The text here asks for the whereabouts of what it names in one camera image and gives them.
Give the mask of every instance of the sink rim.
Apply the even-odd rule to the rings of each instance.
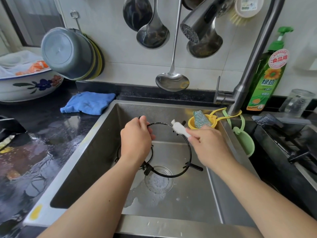
[[[24,226],[41,226],[41,227],[48,227],[50,226],[55,220],[57,220],[65,211],[66,209],[61,208],[53,208],[50,206],[50,202],[52,201],[55,194],[58,192],[58,190],[61,188],[61,185],[65,181],[65,179],[68,177],[78,160],[81,158],[82,154],[84,153],[85,149],[89,146],[91,141],[93,140],[94,136],[98,132],[99,128],[104,123],[105,119],[111,112],[111,110],[115,107],[116,104],[134,104],[134,105],[147,105],[147,106],[160,106],[160,107],[173,107],[173,108],[190,108],[190,109],[204,109],[204,110],[215,110],[217,108],[211,108],[211,107],[200,107],[200,106],[188,106],[188,105],[175,105],[175,104],[161,104],[161,103],[149,103],[149,102],[136,102],[136,101],[123,101],[123,100],[114,100],[109,107],[105,110],[105,112],[99,117],[97,122],[94,124],[94,126],[91,128],[91,130],[88,132],[86,137],[83,139],[81,144],[78,146],[78,148],[74,151],[74,153],[71,155],[69,160],[65,163],[65,165],[62,167],[60,172],[57,174],[57,176],[54,178],[52,183],[49,185],[47,190],[44,192],[42,197],[37,201],[35,206],[32,208],[30,213],[26,216],[25,220],[23,221]],[[222,132],[228,147],[232,151],[234,157],[248,170],[250,170],[253,174],[257,176],[257,173],[255,169],[253,168],[251,162],[247,158],[246,154],[244,153],[241,145],[239,144],[238,140],[236,139],[236,136],[232,132],[231,128],[229,127],[227,121],[221,120],[219,122],[218,129]],[[215,195],[213,184],[211,183],[212,191]],[[33,220],[31,219],[30,215],[33,213],[33,211],[39,207],[42,206],[38,213],[38,218]],[[136,225],[136,220],[143,221],[151,220],[156,221],[151,226],[150,229],[147,229],[143,222]],[[175,228],[171,228],[170,233],[164,234],[164,232],[160,233],[161,230],[163,231],[159,224],[166,223],[166,224],[174,224],[175,226],[181,226],[181,229],[184,230],[183,235],[180,235],[179,231],[176,232]],[[235,226],[235,225],[210,225],[204,222],[196,222],[196,221],[189,221],[189,220],[174,220],[174,219],[166,219],[166,218],[156,218],[156,217],[144,217],[144,216],[133,216],[133,215],[121,215],[121,220],[117,228],[117,233],[125,233],[125,234],[139,234],[142,236],[168,236],[168,237],[192,237],[193,234],[197,236],[197,234],[203,235],[202,237],[210,237],[210,234],[213,229],[220,229],[222,230],[221,233],[224,232],[224,237],[226,237],[225,234],[232,235],[234,232],[227,231],[230,230],[230,227],[232,229],[238,229],[237,237],[241,237],[241,230],[243,229],[246,233],[254,233],[257,237],[257,233],[259,233],[258,229],[252,228],[252,227],[243,227],[243,226]]]

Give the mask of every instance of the hand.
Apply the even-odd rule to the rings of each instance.
[[[155,135],[146,117],[134,118],[121,130],[121,157],[140,167],[148,156]]]
[[[237,162],[228,150],[221,133],[208,126],[198,130],[186,129],[191,135],[188,141],[194,147],[200,162],[216,172],[223,164]]]

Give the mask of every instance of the glass cup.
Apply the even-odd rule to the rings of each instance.
[[[293,89],[279,111],[289,117],[299,118],[314,97],[315,94],[310,91]]]

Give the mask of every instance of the barcode label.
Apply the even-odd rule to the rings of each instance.
[[[241,0],[241,11],[255,11],[257,10],[258,0]]]

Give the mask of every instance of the black countertop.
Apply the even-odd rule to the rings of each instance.
[[[8,152],[0,152],[0,237],[20,232],[21,221],[99,118],[60,112],[77,92],[74,82],[65,81],[42,98],[0,103],[0,115],[15,118],[28,131]]]

